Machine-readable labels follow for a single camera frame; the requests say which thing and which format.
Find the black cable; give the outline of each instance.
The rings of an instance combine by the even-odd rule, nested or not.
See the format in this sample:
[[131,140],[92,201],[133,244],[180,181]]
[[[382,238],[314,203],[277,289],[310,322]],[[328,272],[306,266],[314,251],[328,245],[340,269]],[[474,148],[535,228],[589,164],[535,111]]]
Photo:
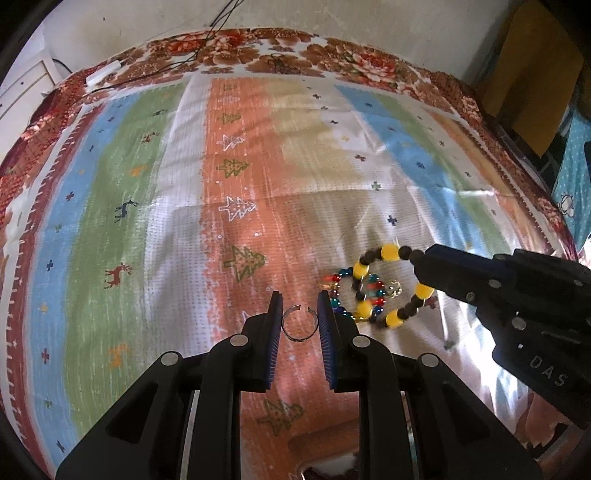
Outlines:
[[[199,56],[199,52],[207,44],[207,42],[210,41],[210,40],[212,40],[212,39],[214,39],[215,38],[215,35],[223,28],[223,26],[226,24],[226,22],[230,18],[230,15],[232,15],[232,13],[234,12],[234,10],[237,9],[240,5],[242,5],[244,3],[244,0],[232,0],[232,1],[234,2],[234,6],[230,9],[230,11],[228,13],[222,15],[221,17],[218,15],[218,18],[216,18],[214,20],[213,25],[209,29],[209,32],[207,32],[207,36],[203,40],[203,43],[201,45],[199,45],[198,48],[196,48],[193,51],[193,54],[189,58],[187,58],[185,60],[182,60],[182,61],[177,61],[177,62],[171,63],[170,65],[166,65],[165,67],[162,67],[161,69],[156,70],[155,72],[152,72],[152,73],[146,73],[144,75],[140,75],[140,76],[134,77],[132,79],[124,80],[123,82],[115,83],[114,85],[108,85],[108,86],[105,86],[105,87],[97,88],[96,90],[92,90],[91,92],[88,92],[87,94],[85,94],[82,97],[80,97],[80,99],[78,100],[78,102],[80,100],[86,98],[87,96],[92,95],[93,93],[101,92],[103,90],[110,90],[111,88],[116,88],[116,87],[119,87],[121,85],[125,85],[127,83],[136,82],[137,80],[143,80],[143,79],[146,79],[146,78],[150,78],[150,77],[153,77],[154,75],[157,75],[157,74],[162,73],[162,72],[167,72],[169,70],[172,70],[173,68],[176,68],[176,67],[181,66],[181,65],[183,65],[185,63],[188,63],[190,61],[195,60]],[[220,25],[220,27],[215,32],[213,32],[213,29],[216,27],[216,25],[219,23],[219,21],[222,18],[224,18],[224,17],[226,17],[226,19],[223,21],[222,25]]]
[[226,5],[224,5],[224,8],[222,8],[222,11],[220,11],[220,13],[217,14],[217,17],[213,19],[213,21],[209,24],[209,26],[213,26],[216,24],[216,22],[219,20],[219,17],[222,16],[222,14],[226,11],[226,8],[228,8],[228,6],[232,3],[232,0],[229,0],[228,3]]
[[72,73],[72,71],[68,68],[68,65],[66,65],[65,63],[63,63],[61,60],[58,59],[52,59],[54,62],[59,63],[62,67],[64,67],[68,72]]

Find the green stripe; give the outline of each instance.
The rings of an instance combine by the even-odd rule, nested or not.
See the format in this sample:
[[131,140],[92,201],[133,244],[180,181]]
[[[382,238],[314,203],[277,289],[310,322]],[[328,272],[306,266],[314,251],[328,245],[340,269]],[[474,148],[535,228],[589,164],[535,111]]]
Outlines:
[[[455,191],[463,192],[473,190],[474,186],[466,179],[465,175],[456,169],[452,161],[448,160],[440,150],[431,142],[425,132],[425,128],[417,122],[414,115],[404,109],[397,100],[385,95],[376,95],[382,105],[403,124],[406,131],[414,138],[415,142],[446,172],[452,181]],[[458,201],[462,208],[470,215],[478,226],[485,241],[488,254],[511,253],[509,245],[496,222],[491,218],[489,209],[476,196],[464,196],[458,194]]]
[[[73,248],[67,291],[68,331],[64,383],[74,423],[83,436],[142,371],[133,345],[141,344],[144,311],[144,251],[155,178],[164,154],[168,123],[186,84],[159,87],[143,93],[127,113],[97,167],[86,211]],[[159,115],[153,113],[166,110]],[[150,142],[146,134],[157,132]],[[132,169],[144,167],[141,171]],[[132,199],[128,216],[115,223],[115,208]],[[107,286],[106,270],[123,262],[119,286]],[[110,349],[127,345],[118,368],[109,364]]]

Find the silver ring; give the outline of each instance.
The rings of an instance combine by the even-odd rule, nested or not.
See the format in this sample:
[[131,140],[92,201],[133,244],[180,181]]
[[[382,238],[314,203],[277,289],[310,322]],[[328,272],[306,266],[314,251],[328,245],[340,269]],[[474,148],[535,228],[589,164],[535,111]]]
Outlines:
[[312,315],[312,317],[316,321],[316,326],[314,327],[314,331],[311,334],[309,334],[307,337],[304,337],[304,338],[296,338],[296,337],[293,337],[293,336],[291,336],[289,333],[287,333],[285,331],[285,324],[284,324],[285,323],[285,319],[289,315],[291,315],[294,312],[297,312],[300,309],[301,309],[301,305],[292,305],[291,307],[289,307],[285,311],[285,313],[283,314],[283,317],[281,318],[281,330],[283,330],[283,333],[285,333],[285,336],[287,338],[289,338],[289,340],[291,340],[292,342],[298,342],[298,343],[305,342],[307,339],[312,338],[312,336],[316,333],[316,330],[318,330],[318,314],[314,310],[312,310],[310,307],[308,307],[308,313],[310,315]]

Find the blue stripe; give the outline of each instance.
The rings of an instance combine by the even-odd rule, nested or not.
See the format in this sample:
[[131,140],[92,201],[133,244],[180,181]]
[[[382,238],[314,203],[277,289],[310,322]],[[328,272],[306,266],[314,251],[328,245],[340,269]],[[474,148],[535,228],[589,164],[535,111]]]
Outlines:
[[445,170],[406,131],[402,122],[393,118],[392,113],[381,105],[378,96],[344,86],[337,88],[379,136],[397,167],[420,189],[436,223],[434,240],[462,250],[470,242],[476,252],[486,255],[488,249],[484,238],[461,205],[456,187]]
[[[53,204],[48,206],[49,216],[42,224],[43,231],[37,234],[27,305],[28,341],[33,360],[27,365],[33,378],[37,422],[54,466],[59,465],[80,440],[78,429],[72,422],[63,378],[66,371],[64,348],[70,253],[78,237],[79,223],[100,156],[113,141],[119,125],[139,95],[113,101],[94,120],[53,195]],[[70,192],[74,196],[67,200]],[[46,313],[41,310],[43,304],[47,306]],[[46,364],[41,357],[45,348],[50,356]],[[51,407],[47,407],[46,400],[51,401]],[[64,452],[57,442],[65,448]]]

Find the bed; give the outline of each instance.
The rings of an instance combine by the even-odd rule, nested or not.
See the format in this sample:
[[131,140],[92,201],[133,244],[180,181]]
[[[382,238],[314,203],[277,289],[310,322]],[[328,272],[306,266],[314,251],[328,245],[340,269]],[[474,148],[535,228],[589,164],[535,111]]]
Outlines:
[[[163,352],[209,350],[274,290],[314,306],[326,276],[368,248],[577,258],[562,215],[456,79],[301,31],[206,37],[71,75],[0,168],[0,407],[50,477]],[[114,60],[91,92],[86,76]],[[404,304],[410,267],[376,273],[402,285],[386,311]],[[439,295],[398,329],[359,329],[403,355],[440,355],[539,443],[525,431],[539,409],[465,304]],[[272,390],[243,396],[243,478],[295,478],[354,452],[357,408],[329,391],[317,336],[282,339]]]

